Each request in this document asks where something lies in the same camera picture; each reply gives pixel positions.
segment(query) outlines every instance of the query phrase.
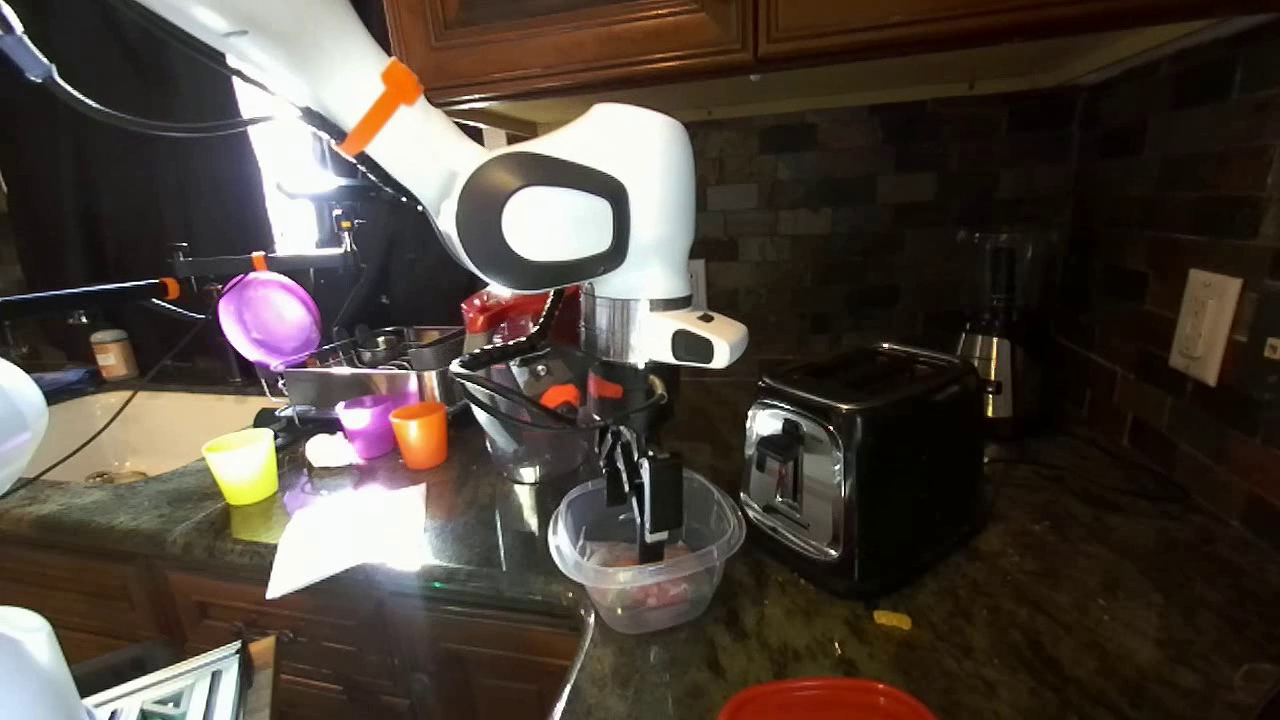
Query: toaster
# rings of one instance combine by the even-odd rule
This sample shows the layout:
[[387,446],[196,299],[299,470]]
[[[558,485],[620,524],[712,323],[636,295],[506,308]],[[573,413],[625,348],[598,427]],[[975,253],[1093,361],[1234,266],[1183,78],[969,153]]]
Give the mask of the toaster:
[[770,373],[745,470],[753,537],[783,562],[835,594],[891,591],[986,529],[981,375],[908,343]]

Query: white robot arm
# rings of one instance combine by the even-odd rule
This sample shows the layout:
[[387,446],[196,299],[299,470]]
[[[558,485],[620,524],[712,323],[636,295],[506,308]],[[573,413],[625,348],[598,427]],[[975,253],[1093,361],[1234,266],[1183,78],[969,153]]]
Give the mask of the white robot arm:
[[[349,0],[136,2],[343,133],[383,96],[397,65]],[[489,153],[413,96],[363,154],[419,198],[447,253],[489,285],[585,285],[585,343],[601,361],[727,369],[745,350],[745,323],[689,308],[696,188],[689,133],[672,116],[598,105],[547,134]]]

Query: orange cup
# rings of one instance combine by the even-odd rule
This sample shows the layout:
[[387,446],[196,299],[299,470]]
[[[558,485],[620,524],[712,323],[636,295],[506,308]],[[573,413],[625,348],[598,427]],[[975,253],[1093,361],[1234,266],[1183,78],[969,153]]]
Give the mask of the orange cup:
[[392,431],[403,467],[441,467],[447,458],[447,413],[441,401],[392,408]]

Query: kitchen counter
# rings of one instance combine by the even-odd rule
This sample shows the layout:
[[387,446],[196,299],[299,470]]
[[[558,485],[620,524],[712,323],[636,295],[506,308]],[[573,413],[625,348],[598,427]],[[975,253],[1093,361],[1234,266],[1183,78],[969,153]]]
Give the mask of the kitchen counter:
[[[685,379],[669,427],[689,467],[723,487],[735,485],[745,401],[735,384]],[[360,480],[429,485],[441,562],[418,577],[423,594],[585,605],[542,543],[570,480],[507,485],[476,427],[458,431],[443,470],[379,462]],[[991,519],[969,546],[878,598],[914,627],[881,627],[873,605],[835,598],[748,543],[709,617],[658,636],[601,627],[570,717],[718,717],[731,692],[783,674],[890,679],[947,720],[1248,720],[1280,692],[1275,546],[1072,431],[991,451],[987,505]],[[206,467],[120,487],[32,485],[0,499],[7,541],[258,577],[281,524],[281,505],[228,512]]]

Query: jar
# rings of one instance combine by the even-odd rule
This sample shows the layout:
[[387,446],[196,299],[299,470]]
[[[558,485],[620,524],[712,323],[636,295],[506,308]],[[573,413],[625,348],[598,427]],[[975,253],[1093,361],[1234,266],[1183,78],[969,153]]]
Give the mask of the jar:
[[125,326],[90,337],[100,379],[136,379],[136,361]]

